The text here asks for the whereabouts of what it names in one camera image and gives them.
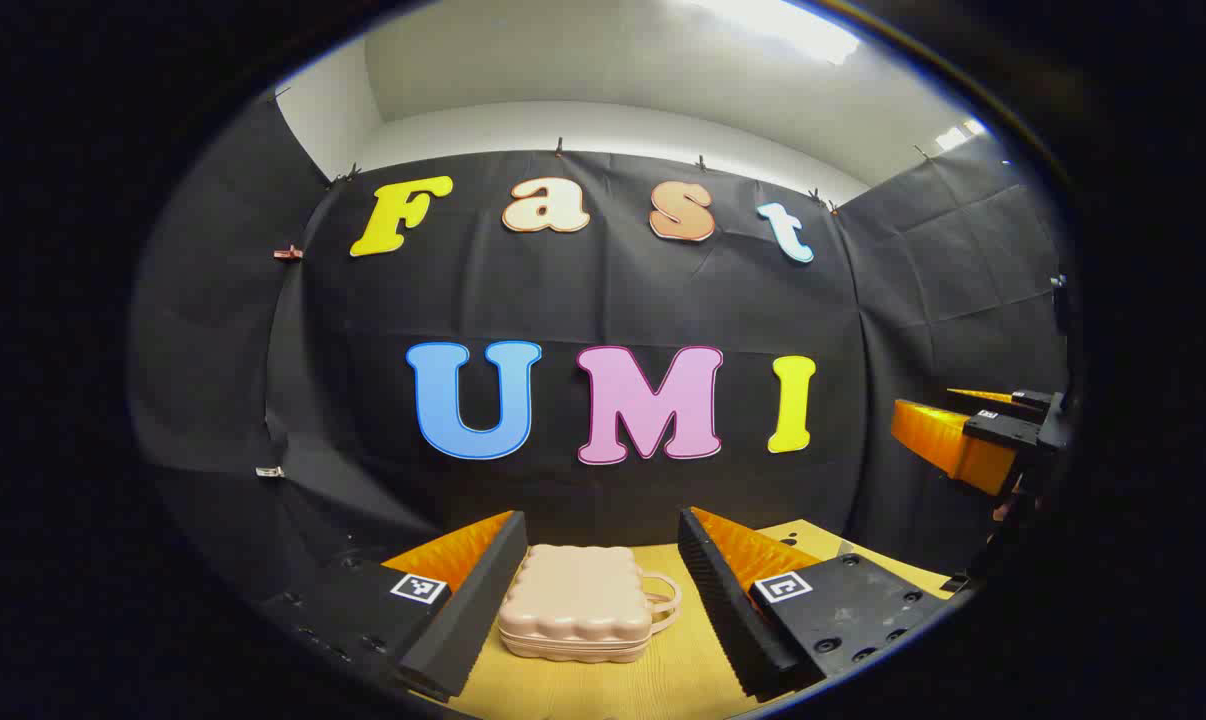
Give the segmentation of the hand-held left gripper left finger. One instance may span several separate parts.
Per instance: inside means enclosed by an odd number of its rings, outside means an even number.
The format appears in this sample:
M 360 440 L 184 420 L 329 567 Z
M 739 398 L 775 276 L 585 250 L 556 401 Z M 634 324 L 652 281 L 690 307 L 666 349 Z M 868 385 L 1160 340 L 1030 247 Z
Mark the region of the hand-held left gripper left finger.
M 462 693 L 527 551 L 517 510 L 390 556 L 339 554 L 264 601 L 264 615 L 333 669 L 382 693 Z

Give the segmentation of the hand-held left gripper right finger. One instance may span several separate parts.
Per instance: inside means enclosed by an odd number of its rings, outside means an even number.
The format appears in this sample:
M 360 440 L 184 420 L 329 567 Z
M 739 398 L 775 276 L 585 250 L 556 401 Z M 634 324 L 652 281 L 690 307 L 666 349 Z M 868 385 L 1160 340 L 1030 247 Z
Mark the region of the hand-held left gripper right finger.
M 760 702 L 854 673 L 943 605 L 863 554 L 818 560 L 696 507 L 679 513 L 677 546 L 737 681 Z

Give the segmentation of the pink suitcase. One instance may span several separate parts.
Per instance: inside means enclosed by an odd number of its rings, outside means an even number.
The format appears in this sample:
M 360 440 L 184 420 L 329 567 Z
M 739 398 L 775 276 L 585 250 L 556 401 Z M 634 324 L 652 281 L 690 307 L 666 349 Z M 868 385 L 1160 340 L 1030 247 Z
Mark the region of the pink suitcase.
M 526 552 L 494 628 L 522 658 L 634 665 L 679 620 L 684 589 L 644 570 L 631 548 L 535 544 Z

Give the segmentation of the black backdrop cloth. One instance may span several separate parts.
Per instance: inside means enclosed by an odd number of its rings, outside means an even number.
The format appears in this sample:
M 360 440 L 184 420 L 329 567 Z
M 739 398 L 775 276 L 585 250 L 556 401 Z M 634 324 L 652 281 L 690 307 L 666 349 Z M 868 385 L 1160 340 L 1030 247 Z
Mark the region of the black backdrop cloth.
M 696 505 L 949 574 L 990 498 L 894 402 L 1062 391 L 1054 213 L 988 141 L 831 217 L 675 160 L 415 160 L 324 186 L 256 103 L 137 269 L 129 405 L 182 527 L 242 593 L 343 546 L 507 510 L 529 542 L 665 544 Z M 273 252 L 295 245 L 298 263 Z M 256 478 L 282 466 L 287 478 Z

